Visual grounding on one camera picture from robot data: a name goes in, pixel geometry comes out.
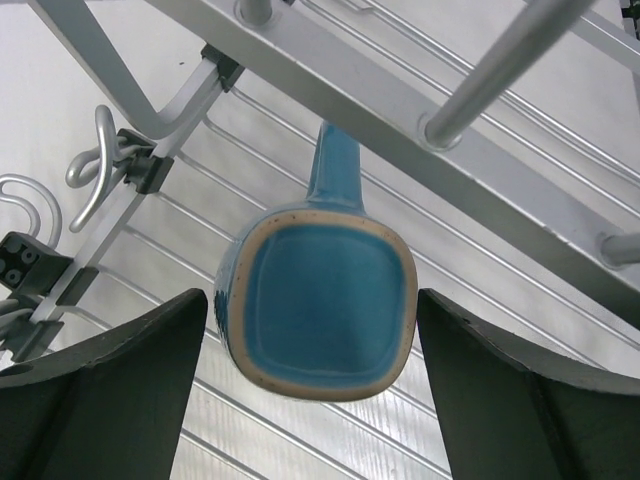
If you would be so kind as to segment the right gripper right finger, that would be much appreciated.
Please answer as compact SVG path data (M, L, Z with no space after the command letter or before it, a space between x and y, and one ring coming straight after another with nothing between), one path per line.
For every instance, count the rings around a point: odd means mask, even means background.
M456 479L636 479L639 381L499 328L433 289L417 324Z

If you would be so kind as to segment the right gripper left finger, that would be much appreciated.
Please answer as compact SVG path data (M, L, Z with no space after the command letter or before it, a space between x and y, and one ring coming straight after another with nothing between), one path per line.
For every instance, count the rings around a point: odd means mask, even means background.
M1 373L4 479L169 478L208 312L197 288Z

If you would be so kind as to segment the blue ceramic mug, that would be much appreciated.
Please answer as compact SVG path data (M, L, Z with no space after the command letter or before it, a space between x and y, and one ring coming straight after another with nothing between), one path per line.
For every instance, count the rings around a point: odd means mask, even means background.
M402 372L417 294L408 245L365 211L359 143L326 122L304 199L263 211L228 246L214 312L251 383L350 402L381 393Z

